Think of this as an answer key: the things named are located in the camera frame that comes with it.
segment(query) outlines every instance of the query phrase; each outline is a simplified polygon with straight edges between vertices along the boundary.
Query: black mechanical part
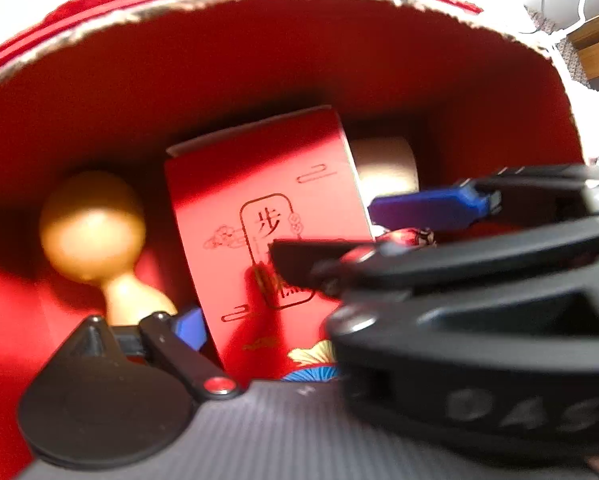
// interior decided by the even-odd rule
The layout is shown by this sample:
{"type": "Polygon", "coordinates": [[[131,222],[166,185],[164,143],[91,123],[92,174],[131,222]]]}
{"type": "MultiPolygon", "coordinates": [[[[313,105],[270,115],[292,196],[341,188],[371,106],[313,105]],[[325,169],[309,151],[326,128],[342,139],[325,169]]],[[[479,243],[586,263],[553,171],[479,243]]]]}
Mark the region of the black mechanical part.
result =
{"type": "Polygon", "coordinates": [[[497,219],[522,227],[599,214],[599,167],[507,168],[471,183],[479,192],[500,193],[502,209],[497,219]]]}
{"type": "Polygon", "coordinates": [[[112,326],[111,330],[113,330],[115,340],[126,357],[146,357],[137,325],[112,326]]]}
{"type": "Polygon", "coordinates": [[[179,379],[199,404],[206,400],[228,400],[241,394],[237,383],[221,368],[171,332],[164,322],[168,317],[165,312],[155,312],[138,325],[150,363],[179,379]]]}
{"type": "Polygon", "coordinates": [[[339,264],[327,330],[353,413],[468,452],[599,456],[599,179],[560,178],[536,189],[576,189],[588,216],[339,264]],[[387,288],[411,296],[372,298],[387,288]]]}
{"type": "Polygon", "coordinates": [[[361,243],[349,240],[274,240],[269,254],[275,270],[286,283],[302,288],[315,286],[311,272],[315,264],[336,263],[361,243]]]}
{"type": "Polygon", "coordinates": [[[90,316],[29,386],[18,419],[47,462],[95,470],[163,449],[188,425],[194,406],[180,381],[130,362],[105,320],[90,316]]]}

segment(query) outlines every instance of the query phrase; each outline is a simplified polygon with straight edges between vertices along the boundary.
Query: gray ribbed surface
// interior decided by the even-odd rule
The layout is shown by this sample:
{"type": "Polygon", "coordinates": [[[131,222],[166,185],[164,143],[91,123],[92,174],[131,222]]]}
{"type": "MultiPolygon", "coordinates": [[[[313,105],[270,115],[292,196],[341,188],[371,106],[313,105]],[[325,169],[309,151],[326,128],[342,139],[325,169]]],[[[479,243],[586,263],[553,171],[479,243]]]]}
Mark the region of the gray ribbed surface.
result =
{"type": "Polygon", "coordinates": [[[501,470],[351,418],[333,383],[256,382],[206,403],[172,446],[144,462],[73,472],[36,462],[20,480],[593,480],[585,470],[501,470]]]}

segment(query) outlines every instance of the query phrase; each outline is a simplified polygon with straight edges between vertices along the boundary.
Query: blue object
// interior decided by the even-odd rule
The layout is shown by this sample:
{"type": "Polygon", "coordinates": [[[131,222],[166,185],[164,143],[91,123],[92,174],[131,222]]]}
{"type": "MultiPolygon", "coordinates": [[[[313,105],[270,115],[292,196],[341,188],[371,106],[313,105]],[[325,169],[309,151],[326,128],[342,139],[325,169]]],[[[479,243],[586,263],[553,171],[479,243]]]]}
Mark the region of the blue object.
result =
{"type": "Polygon", "coordinates": [[[465,229],[490,210],[490,196],[463,186],[379,196],[369,205],[369,216],[390,231],[409,227],[446,231],[465,229]]]}
{"type": "Polygon", "coordinates": [[[194,350],[202,348],[208,336],[206,335],[206,326],[204,325],[201,308],[197,306],[186,314],[178,316],[174,323],[173,332],[194,350]]]}
{"type": "Polygon", "coordinates": [[[334,377],[337,377],[337,368],[335,365],[323,365],[291,372],[282,377],[282,381],[327,383],[334,377]]]}

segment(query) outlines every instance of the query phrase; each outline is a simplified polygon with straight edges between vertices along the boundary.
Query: screw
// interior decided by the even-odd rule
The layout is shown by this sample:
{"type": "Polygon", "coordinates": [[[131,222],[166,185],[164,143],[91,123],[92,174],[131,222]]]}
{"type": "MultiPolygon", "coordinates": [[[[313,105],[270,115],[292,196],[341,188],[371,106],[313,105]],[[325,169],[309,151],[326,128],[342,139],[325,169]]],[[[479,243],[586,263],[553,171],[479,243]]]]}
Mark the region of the screw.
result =
{"type": "Polygon", "coordinates": [[[238,387],[237,383],[228,377],[211,377],[204,381],[204,389],[209,394],[226,395],[238,387]]]}
{"type": "Polygon", "coordinates": [[[364,330],[377,321],[370,310],[357,305],[344,305],[331,314],[331,330],[338,335],[351,334],[364,330]]]}
{"type": "Polygon", "coordinates": [[[360,245],[340,258],[343,264],[361,264],[375,254],[375,246],[360,245]]]}

